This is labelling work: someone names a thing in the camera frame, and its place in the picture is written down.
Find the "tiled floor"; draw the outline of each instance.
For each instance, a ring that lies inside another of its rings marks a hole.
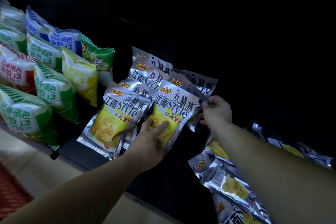
[[[20,141],[0,129],[0,161],[34,197],[80,174],[81,171]],[[108,215],[108,223],[169,224],[170,222],[122,197]]]

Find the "person's left arm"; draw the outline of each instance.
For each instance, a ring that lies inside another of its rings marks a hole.
[[[45,193],[1,224],[102,223],[131,181],[163,158],[157,137],[169,123],[149,131],[151,123],[148,119],[142,124],[139,135],[122,156]]]

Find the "white and green snack bag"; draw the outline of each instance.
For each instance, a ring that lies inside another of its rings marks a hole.
[[[0,85],[0,113],[11,132],[56,150],[50,106],[31,94]]]
[[[13,49],[27,54],[27,36],[15,27],[0,23],[0,41]]]
[[[70,80],[38,61],[34,78],[37,96],[49,103],[53,112],[77,124],[76,90]]]
[[[62,72],[62,49],[27,32],[27,53],[57,72]]]
[[[0,0],[0,23],[26,32],[26,14],[13,6],[7,0]]]
[[[90,38],[81,35],[83,58],[97,66],[98,82],[107,87],[113,81],[112,67],[115,50],[100,48]]]

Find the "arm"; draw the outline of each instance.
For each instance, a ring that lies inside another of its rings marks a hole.
[[[241,172],[275,223],[334,223],[336,172],[260,140],[232,124],[219,96],[203,103],[203,124]]]
[[[122,156],[47,192],[2,223],[102,223],[131,181],[163,158],[163,147],[156,141],[169,123],[149,131],[151,123],[148,119],[142,124],[139,135]]]

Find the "red object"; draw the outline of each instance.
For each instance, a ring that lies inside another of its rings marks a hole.
[[[0,163],[0,221],[33,199],[15,177]]]

